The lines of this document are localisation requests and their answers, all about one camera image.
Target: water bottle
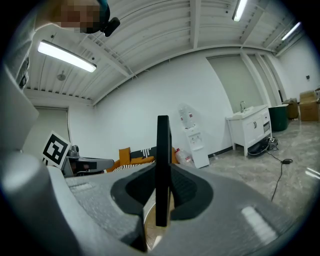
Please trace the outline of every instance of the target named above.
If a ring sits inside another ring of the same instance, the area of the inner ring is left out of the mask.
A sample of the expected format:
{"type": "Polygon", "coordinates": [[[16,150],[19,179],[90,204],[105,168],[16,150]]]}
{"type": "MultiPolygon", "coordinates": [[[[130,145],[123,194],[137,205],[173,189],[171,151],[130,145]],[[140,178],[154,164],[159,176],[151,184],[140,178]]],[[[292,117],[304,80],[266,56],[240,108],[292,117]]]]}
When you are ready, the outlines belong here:
{"type": "Polygon", "coordinates": [[[183,149],[178,148],[175,152],[175,157],[181,165],[195,168],[195,163],[192,161],[191,156],[183,149]]]}

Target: white wall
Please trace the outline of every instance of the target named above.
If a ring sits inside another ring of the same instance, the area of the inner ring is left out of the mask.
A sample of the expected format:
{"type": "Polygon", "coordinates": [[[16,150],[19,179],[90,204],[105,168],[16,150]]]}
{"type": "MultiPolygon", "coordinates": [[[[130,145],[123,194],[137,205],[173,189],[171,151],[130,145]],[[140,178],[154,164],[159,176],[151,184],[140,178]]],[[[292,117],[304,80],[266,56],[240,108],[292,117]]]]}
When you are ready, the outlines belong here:
{"type": "Polygon", "coordinates": [[[320,87],[320,59],[312,41],[304,36],[280,57],[291,84],[290,97],[300,100],[300,93],[320,87]]]}
{"type": "Polygon", "coordinates": [[[172,146],[189,150],[180,103],[192,108],[208,154],[232,145],[225,117],[233,111],[226,92],[207,59],[193,53],[153,67],[99,102],[97,121],[106,156],[117,160],[118,149],[156,146],[159,115],[169,116],[172,146]]]}
{"type": "Polygon", "coordinates": [[[92,106],[72,104],[68,109],[70,140],[79,146],[81,157],[108,158],[105,145],[101,140],[100,127],[97,122],[96,110],[92,106]]]}

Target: cardboard box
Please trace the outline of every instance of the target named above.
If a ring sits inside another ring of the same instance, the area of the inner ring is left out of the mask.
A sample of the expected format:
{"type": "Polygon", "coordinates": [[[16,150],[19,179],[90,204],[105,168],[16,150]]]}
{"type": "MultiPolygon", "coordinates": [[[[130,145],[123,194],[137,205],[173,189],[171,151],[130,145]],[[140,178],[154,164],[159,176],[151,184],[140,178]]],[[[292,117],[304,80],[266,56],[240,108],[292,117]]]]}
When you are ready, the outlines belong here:
{"type": "Polygon", "coordinates": [[[315,91],[300,93],[300,117],[301,121],[319,120],[317,94],[315,91]]]}
{"type": "Polygon", "coordinates": [[[297,98],[288,99],[284,101],[283,104],[288,104],[286,107],[286,114],[289,119],[296,119],[299,117],[297,98]]]}

